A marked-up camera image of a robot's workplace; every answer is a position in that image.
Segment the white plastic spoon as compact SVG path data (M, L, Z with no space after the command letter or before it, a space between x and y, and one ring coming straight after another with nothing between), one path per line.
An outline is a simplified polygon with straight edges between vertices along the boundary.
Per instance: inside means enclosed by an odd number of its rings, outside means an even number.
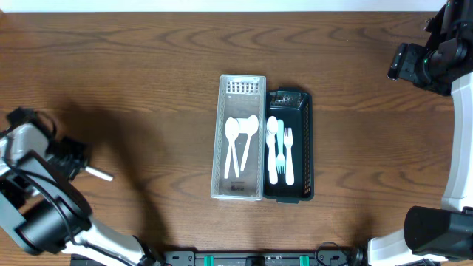
M233 165L234 165L235 176L236 176L236 178L240 178L239 161L238 161L238 157L237 157L237 150L236 150L236 146L235 146L235 140L232 140L230 142L230 149L231 149L231 158L232 158L232 162L233 162Z
M267 129L267 137L266 137L266 144L268 146L268 164L271 164L275 159L275 145L276 139L275 135L278 131L278 122L274 116L270 116L267 121L266 125Z
M95 176L95 177L98 177L102 180L105 180L105 181L108 181L108 182L111 182L113 181L114 177L110 174L107 174L101 170L98 170L96 168L93 168L91 166L87 166L84 168L84 171Z
M238 118L237 121L239 122L239 132L247 135L247 141L245 144L245 149L242 156L242 163L240 166L240 170L244 171L248 160L248 152L251 145L251 138L258 131L259 120L256 115L251 115L248 118Z
M228 140L228 151L225 159L225 175L224 178L228 179L230 163L231 163L231 149L230 142L236 140L239 136L239 123L235 118L229 117L225 122L225 136Z

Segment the white plastic fork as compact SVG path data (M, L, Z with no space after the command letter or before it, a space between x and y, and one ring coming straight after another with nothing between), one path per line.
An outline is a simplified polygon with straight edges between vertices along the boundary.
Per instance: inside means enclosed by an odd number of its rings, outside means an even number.
M276 170L276 140L273 134L267 133L266 145L268 147L268 172L270 184L278 183L278 174Z
M285 181L288 185L293 185L295 183L295 178L292 157L293 131L291 127L287 127L284 130L284 146L286 149Z

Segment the pale blue plastic fork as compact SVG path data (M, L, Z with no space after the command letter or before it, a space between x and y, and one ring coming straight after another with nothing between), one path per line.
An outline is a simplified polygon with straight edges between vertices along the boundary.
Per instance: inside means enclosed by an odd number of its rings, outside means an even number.
M278 145L278 153L276 156L276 170L278 174L285 173L285 156L284 156L284 121L281 119L277 120L278 123L278 130L276 133L277 145Z

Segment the clear perforated plastic basket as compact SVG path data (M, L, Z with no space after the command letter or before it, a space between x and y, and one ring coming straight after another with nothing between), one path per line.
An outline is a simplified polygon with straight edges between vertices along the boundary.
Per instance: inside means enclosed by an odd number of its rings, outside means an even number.
M211 178L211 196L213 198L250 201L262 199L265 177L265 97L266 77L264 76L220 76ZM236 178L231 160L228 179L225 179L225 159L228 151L225 122L229 117L237 120L238 118L248 118L251 115L258 117L259 128L251 138L245 170L241 171L240 166L247 135L239 133L235 145L240 178Z

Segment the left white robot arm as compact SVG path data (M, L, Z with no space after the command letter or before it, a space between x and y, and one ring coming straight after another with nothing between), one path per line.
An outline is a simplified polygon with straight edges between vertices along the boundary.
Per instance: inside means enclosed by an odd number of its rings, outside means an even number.
M1 227L24 251L66 253L93 265L164 265L166 260L136 236L123 235L95 219L72 185L88 166L81 145L55 140L37 118L10 120L1 132Z

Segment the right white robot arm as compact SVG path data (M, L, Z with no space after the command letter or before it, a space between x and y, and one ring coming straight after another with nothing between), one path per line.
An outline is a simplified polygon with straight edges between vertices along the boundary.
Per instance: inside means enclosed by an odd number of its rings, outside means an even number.
M472 2L445 1L426 20L425 44L398 46L387 77L451 103L438 206L415 205L400 229L369 239L353 265L442 265L472 260Z

